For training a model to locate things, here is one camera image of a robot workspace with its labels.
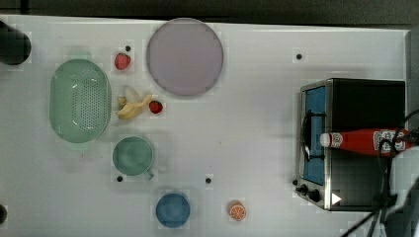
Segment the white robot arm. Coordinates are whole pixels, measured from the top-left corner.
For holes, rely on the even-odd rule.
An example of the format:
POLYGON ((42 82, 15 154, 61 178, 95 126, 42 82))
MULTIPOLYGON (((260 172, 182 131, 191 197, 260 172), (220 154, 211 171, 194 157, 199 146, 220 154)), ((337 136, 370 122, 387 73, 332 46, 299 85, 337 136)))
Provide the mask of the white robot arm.
POLYGON ((408 149, 392 161, 390 191, 397 195, 379 225, 379 237, 418 237, 419 150, 408 149))

